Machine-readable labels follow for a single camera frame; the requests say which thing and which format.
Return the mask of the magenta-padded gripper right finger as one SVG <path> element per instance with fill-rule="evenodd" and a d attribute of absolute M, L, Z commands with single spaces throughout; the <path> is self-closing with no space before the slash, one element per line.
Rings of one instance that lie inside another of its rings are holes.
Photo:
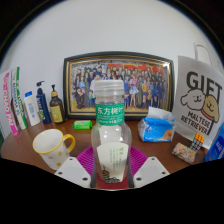
<path fill-rule="evenodd" d="M 134 147 L 130 151 L 130 171 L 135 188 L 143 187 L 169 175 L 156 157 L 147 157 Z"/>

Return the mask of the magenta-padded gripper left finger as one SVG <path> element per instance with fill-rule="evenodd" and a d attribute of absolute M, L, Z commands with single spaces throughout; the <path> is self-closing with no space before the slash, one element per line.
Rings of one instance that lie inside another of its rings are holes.
<path fill-rule="evenodd" d="M 55 175 L 81 187 L 89 188 L 93 171 L 94 155 L 93 149 L 89 147 L 77 157 L 69 157 Z"/>

